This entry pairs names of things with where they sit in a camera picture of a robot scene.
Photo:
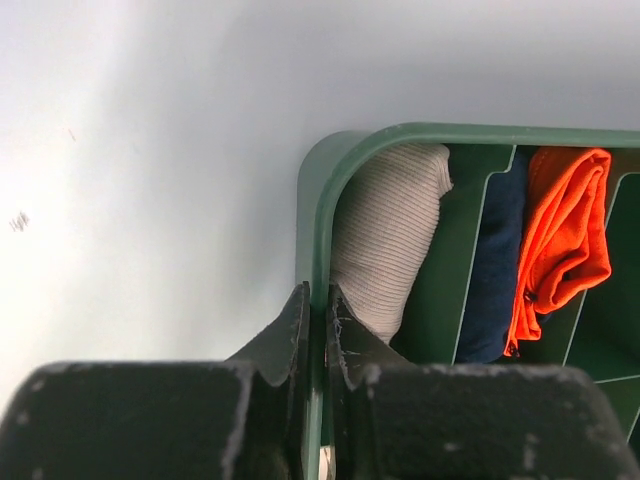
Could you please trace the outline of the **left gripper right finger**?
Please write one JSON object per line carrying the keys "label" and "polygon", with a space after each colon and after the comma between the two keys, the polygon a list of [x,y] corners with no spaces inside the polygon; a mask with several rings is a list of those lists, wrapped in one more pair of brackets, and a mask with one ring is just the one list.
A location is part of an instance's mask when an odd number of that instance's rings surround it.
{"label": "left gripper right finger", "polygon": [[635,479],[638,461],[581,370],[417,365],[329,289],[327,365],[340,479]]}

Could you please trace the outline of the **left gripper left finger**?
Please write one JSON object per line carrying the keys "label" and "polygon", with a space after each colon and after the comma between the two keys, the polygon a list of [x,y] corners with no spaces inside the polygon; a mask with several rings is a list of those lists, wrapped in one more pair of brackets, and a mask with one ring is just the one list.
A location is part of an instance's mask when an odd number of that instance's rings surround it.
{"label": "left gripper left finger", "polygon": [[5,479],[299,479],[310,291],[224,361],[54,362],[1,421]]}

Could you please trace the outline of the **green compartment organizer tray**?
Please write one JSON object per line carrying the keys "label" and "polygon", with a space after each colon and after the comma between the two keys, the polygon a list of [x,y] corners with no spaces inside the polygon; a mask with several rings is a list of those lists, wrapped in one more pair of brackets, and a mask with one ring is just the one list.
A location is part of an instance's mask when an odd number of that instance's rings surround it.
{"label": "green compartment organizer tray", "polygon": [[452,363],[467,300],[487,181],[507,171],[519,146],[639,148],[636,131],[555,129],[406,123],[378,132],[343,131],[312,147],[297,181],[297,282],[310,284],[311,380],[303,464],[312,478],[320,449],[332,454],[329,470],[337,479],[352,474],[347,439],[337,428],[343,413],[332,412],[336,400],[326,366],[326,334],[331,327],[329,297],[333,219],[338,199],[352,176],[372,157],[403,144],[447,144],[454,189],[445,195],[440,220],[417,284],[409,298],[395,351],[419,363]]}

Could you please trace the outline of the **navy orange underwear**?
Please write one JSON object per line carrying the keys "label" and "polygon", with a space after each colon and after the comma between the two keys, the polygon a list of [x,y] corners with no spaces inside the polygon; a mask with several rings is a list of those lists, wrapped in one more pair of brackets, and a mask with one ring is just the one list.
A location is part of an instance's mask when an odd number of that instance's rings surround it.
{"label": "navy orange underwear", "polygon": [[489,177],[456,361],[516,357],[542,324],[612,273],[602,148],[519,148]]}

